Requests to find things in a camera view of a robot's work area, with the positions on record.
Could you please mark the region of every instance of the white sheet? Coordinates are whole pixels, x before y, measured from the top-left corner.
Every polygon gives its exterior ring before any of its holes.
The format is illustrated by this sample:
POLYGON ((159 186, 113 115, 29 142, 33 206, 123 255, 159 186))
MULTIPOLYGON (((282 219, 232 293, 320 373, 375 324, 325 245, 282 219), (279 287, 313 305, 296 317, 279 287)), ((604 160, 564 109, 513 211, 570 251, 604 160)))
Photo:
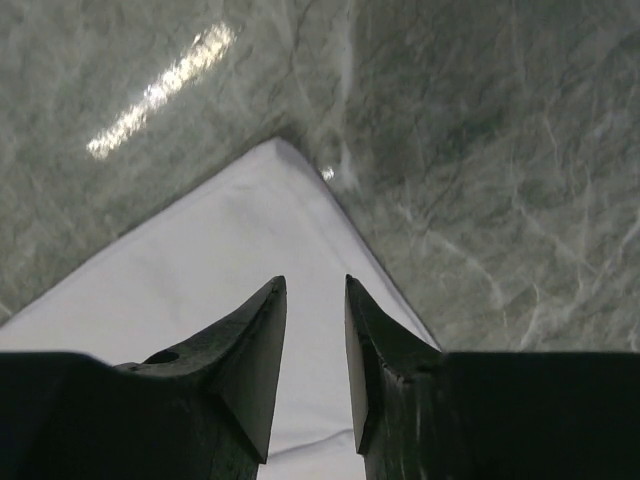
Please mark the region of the white sheet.
POLYGON ((345 274, 434 345, 322 180, 274 139, 91 259, 0 330, 0 350, 141 362, 287 279, 287 331, 265 479, 364 479, 344 339, 345 274))

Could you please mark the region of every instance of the gray stone surface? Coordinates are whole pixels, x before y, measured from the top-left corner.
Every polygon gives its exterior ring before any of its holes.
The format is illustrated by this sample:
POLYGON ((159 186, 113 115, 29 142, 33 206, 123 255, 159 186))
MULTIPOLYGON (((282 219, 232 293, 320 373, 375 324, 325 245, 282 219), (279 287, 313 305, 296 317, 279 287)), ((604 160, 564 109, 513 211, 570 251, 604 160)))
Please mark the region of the gray stone surface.
POLYGON ((0 322, 279 135, 445 348, 640 346, 640 2, 7 0, 0 52, 0 322))

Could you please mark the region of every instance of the gray marble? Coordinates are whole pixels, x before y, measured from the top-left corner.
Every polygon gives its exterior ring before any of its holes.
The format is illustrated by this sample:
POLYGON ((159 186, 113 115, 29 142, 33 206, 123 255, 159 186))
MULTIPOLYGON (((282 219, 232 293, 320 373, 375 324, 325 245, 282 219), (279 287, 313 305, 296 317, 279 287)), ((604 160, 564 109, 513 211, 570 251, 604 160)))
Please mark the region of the gray marble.
POLYGON ((0 52, 0 323, 278 135, 445 348, 640 347, 637 0, 6 0, 0 52))

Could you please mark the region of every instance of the white cloth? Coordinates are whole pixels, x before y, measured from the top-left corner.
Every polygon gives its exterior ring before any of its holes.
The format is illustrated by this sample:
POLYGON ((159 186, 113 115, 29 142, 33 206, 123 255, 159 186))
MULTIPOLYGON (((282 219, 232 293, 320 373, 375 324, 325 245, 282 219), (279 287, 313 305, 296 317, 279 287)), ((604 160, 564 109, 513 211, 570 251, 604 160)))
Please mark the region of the white cloth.
POLYGON ((276 275, 287 329, 264 479, 363 479, 344 337, 345 274, 434 345, 304 158, 266 142, 145 222, 0 330, 0 350, 141 362, 276 275))

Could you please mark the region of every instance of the glossy surface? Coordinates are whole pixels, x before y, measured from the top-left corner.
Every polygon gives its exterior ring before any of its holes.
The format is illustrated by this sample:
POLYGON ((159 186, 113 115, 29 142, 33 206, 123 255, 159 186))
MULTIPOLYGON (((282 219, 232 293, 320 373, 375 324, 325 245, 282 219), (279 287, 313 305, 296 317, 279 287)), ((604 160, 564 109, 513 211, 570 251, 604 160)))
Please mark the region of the glossy surface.
POLYGON ((5 319, 281 136, 445 348, 638 347, 633 0, 9 0, 0 51, 5 319))

